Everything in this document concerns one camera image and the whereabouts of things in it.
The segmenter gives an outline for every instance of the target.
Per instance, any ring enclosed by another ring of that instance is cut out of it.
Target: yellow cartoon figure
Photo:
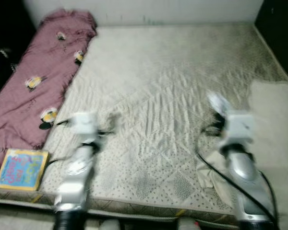
[[[46,77],[34,76],[26,80],[25,85],[31,92],[32,90],[36,88],[36,86],[38,86],[45,79]]]
[[[40,119],[42,120],[42,124],[39,125],[40,129],[49,129],[52,127],[54,120],[56,119],[58,114],[58,110],[56,108],[46,109],[40,115]]]
[[[74,53],[73,57],[75,58],[75,63],[80,65],[82,63],[83,60],[83,51],[79,50],[77,52]]]
[[[58,40],[65,40],[66,35],[64,33],[62,33],[61,31],[59,31],[59,32],[57,32],[57,39]]]

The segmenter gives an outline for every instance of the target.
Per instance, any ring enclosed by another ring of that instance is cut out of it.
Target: bed
[[[90,212],[235,225],[232,208],[199,184],[194,139],[212,117],[207,91],[246,108],[253,80],[288,77],[252,24],[99,28],[55,122],[97,111],[100,128],[114,131],[95,158]],[[205,155],[216,140],[203,141]],[[57,126],[44,149],[65,159],[77,145]],[[67,163],[49,165],[38,191],[0,190],[0,200],[51,206]]]

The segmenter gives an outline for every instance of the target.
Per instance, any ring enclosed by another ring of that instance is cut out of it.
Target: pink blanket
[[[0,167],[8,148],[42,148],[95,27],[83,11],[59,10],[41,23],[0,92]]]

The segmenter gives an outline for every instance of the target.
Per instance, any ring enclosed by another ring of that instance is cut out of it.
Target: white wall
[[[263,0],[24,0],[35,25],[56,8],[86,9],[98,25],[254,22]]]

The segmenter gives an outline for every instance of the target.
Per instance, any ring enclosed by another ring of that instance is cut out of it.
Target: book cover
[[[48,156],[42,150],[8,149],[0,169],[0,188],[37,190]]]

